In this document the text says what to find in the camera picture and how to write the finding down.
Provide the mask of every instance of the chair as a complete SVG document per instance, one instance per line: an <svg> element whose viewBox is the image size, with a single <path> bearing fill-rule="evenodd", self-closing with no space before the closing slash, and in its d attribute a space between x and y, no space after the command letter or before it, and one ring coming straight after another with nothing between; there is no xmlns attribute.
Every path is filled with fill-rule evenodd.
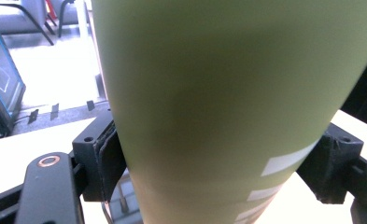
<svg viewBox="0 0 367 224"><path fill-rule="evenodd" d="M21 0L0 3L0 34L29 34L40 32L51 45L54 43L44 32L43 24L53 35L51 27L46 23L47 10L44 0Z"/></svg>
<svg viewBox="0 0 367 224"><path fill-rule="evenodd" d="M52 7L57 14L59 20L58 37L62 36L63 25L78 24L78 10L75 0L50 0ZM87 22L90 21L88 13L86 14Z"/></svg>

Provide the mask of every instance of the olive green container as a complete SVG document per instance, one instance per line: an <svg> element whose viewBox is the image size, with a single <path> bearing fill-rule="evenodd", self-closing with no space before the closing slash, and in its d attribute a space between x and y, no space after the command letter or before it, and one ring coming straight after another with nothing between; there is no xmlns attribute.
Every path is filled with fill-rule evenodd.
<svg viewBox="0 0 367 224"><path fill-rule="evenodd" d="M92 8L146 224L254 222L367 64L367 1Z"/></svg>

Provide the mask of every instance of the floor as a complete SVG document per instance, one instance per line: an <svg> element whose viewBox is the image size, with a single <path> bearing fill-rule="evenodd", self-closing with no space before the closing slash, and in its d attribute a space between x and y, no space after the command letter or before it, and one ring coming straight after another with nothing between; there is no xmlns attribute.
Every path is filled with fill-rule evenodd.
<svg viewBox="0 0 367 224"><path fill-rule="evenodd" d="M42 34L3 36L26 85L11 135L94 118L108 109L90 28L89 33L80 36L76 25L65 27L61 38L48 33L54 46ZM128 171L109 206L114 223L143 223Z"/></svg>

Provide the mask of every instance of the green cup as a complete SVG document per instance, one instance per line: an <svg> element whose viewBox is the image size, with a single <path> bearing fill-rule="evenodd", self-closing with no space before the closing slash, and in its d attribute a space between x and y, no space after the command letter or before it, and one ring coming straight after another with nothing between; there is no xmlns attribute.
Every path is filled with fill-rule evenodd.
<svg viewBox="0 0 367 224"><path fill-rule="evenodd" d="M92 0L92 8L147 224L254 222L367 64L367 1Z"/></svg>

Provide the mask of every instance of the white table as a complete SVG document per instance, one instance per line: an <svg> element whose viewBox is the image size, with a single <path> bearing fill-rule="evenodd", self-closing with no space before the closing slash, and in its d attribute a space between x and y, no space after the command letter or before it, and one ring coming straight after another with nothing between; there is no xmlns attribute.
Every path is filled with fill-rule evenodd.
<svg viewBox="0 0 367 224"><path fill-rule="evenodd" d="M43 154L72 149L72 141L90 124L86 119L32 133L0 139L0 192L22 183L27 164ZM364 141L362 156L367 159L367 125L344 112L337 112L332 122ZM343 205L324 205L300 177L294 174L275 196L257 224L352 223L350 206L353 197L348 195ZM99 203L83 203L86 223L106 223Z"/></svg>

